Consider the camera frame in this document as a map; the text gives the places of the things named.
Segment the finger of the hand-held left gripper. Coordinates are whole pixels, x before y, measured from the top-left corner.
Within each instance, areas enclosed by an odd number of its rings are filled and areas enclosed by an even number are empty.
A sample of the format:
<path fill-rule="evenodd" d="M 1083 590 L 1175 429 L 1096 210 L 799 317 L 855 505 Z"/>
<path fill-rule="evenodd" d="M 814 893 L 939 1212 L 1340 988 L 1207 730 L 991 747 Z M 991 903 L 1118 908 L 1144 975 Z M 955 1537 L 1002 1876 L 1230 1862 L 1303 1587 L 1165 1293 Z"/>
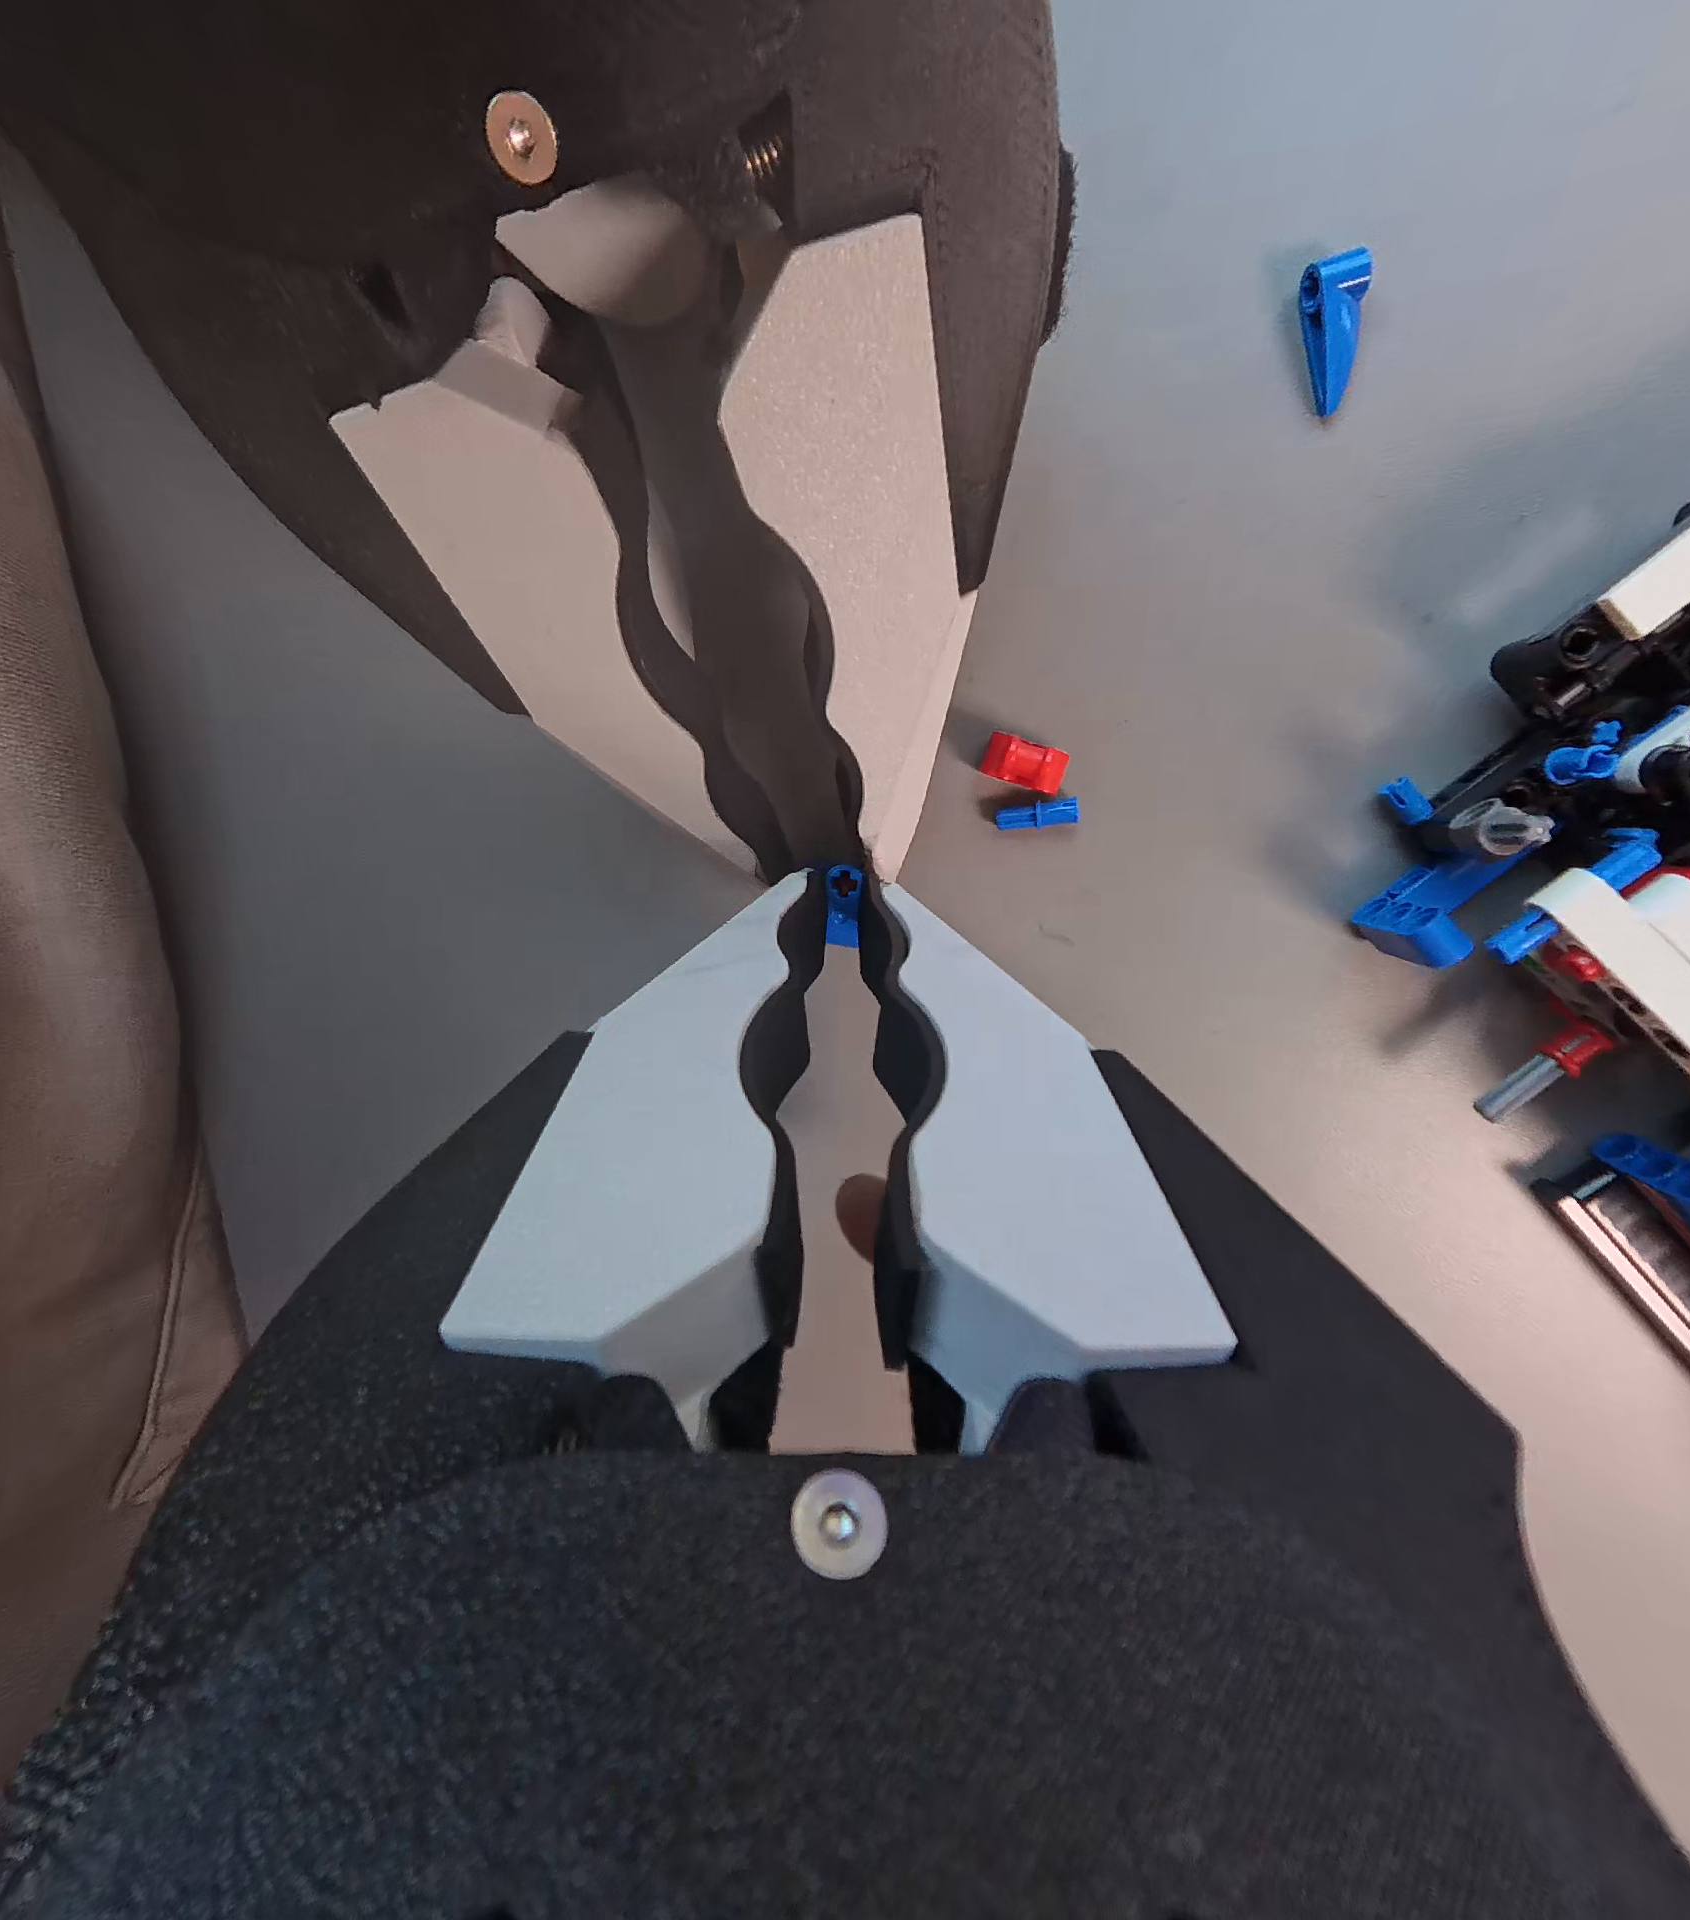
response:
<path fill-rule="evenodd" d="M 609 183 L 496 224 L 530 349 L 496 662 L 559 747 L 756 877 L 898 877 L 975 608 L 920 219 L 714 259 Z"/>
<path fill-rule="evenodd" d="M 646 691 L 618 627 L 618 533 L 569 445 L 578 397 L 539 367 L 552 320 L 493 282 L 440 370 L 329 417 L 354 467 L 532 723 L 737 870 L 700 744 Z"/>

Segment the blue curved toy brick panel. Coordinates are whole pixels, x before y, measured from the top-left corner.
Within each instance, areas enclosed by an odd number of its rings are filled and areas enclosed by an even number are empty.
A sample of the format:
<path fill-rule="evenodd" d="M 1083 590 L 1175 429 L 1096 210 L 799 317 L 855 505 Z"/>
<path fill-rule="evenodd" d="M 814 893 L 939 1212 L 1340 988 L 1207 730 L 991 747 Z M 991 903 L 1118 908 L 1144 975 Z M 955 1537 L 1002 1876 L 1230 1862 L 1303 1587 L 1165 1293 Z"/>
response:
<path fill-rule="evenodd" d="M 1371 249 L 1354 246 L 1307 262 L 1300 274 L 1295 317 L 1318 421 L 1338 415 L 1352 385 L 1374 269 Z"/>

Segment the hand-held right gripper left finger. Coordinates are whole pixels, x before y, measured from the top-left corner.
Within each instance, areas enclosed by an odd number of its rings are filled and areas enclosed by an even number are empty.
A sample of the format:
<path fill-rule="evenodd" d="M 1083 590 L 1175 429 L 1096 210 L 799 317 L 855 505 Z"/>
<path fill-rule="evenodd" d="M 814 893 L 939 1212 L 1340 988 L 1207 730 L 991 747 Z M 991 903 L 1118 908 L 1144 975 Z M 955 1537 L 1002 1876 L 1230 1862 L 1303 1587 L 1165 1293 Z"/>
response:
<path fill-rule="evenodd" d="M 695 1451 L 767 1435 L 743 1373 L 804 1300 L 796 1150 L 807 1068 L 807 875 L 741 908 L 595 1020 L 449 1300 L 457 1354 L 654 1383 Z"/>

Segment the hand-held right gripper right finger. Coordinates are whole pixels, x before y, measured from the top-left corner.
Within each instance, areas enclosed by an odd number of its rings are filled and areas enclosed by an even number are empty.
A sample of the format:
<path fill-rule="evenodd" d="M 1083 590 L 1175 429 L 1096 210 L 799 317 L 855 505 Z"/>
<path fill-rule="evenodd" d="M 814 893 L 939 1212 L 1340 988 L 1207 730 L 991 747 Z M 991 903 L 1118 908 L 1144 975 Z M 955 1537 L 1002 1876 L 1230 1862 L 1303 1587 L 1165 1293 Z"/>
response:
<path fill-rule="evenodd" d="M 899 1131 L 873 1257 L 880 1353 L 922 1452 L 985 1452 L 1041 1380 L 1201 1370 L 1238 1335 L 1098 1053 L 902 886 L 867 893 L 873 1077 Z"/>

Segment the grey desk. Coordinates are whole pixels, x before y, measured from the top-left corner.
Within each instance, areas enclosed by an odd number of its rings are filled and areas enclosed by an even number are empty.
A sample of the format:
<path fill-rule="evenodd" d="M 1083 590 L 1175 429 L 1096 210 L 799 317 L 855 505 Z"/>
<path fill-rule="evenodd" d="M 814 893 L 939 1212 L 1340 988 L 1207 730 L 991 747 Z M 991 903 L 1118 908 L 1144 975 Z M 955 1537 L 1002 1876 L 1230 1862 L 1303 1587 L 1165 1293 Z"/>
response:
<path fill-rule="evenodd" d="M 1690 5 L 1055 5 L 1053 37 L 1065 317 L 899 880 L 1515 1429 L 1552 1626 L 1690 1854 L 1690 1373 L 1523 1180 L 1676 1090 L 1609 1060 L 1483 1123 L 1543 1030 L 1523 979 L 1344 925 L 1405 867 L 1378 787 L 1483 755 L 1489 655 L 1690 500 Z M 756 886 L 303 552 L 3 137 L 0 198 L 260 1333 Z M 1318 421 L 1297 282 L 1354 246 Z M 1038 798 L 979 774 L 995 730 L 1070 757 L 1074 827 L 993 827 Z"/>

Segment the toy brick car model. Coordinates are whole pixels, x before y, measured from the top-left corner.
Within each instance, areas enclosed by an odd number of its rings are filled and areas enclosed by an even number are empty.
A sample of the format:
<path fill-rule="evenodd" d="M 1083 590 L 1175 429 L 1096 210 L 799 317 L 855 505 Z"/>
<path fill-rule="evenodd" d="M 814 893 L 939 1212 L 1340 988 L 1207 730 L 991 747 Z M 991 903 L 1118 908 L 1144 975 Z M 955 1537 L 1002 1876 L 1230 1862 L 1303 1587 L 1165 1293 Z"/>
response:
<path fill-rule="evenodd" d="M 1554 1037 L 1476 1101 L 1489 1123 L 1625 1049 L 1690 1085 L 1690 503 L 1489 675 L 1515 730 L 1433 793 L 1385 783 L 1417 860 L 1347 925 L 1428 973 L 1486 950 L 1557 1009 Z"/>

